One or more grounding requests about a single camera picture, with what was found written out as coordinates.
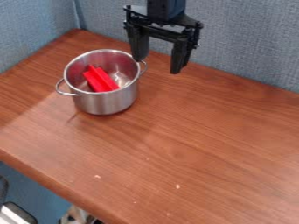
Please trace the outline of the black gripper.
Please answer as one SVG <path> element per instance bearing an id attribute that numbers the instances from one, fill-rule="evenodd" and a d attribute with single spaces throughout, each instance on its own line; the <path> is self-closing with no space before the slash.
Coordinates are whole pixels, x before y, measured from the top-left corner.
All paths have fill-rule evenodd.
<path id="1" fill-rule="evenodd" d="M 146 0 L 146 5 L 127 4 L 128 16 L 141 18 L 141 25 L 180 26 L 191 30 L 191 44 L 187 38 L 178 38 L 172 46 L 171 74 L 178 74 L 188 63 L 191 50 L 200 40 L 203 23 L 186 14 L 187 0 Z M 150 35 L 143 27 L 127 27 L 128 43 L 135 61 L 141 61 L 150 53 Z"/>

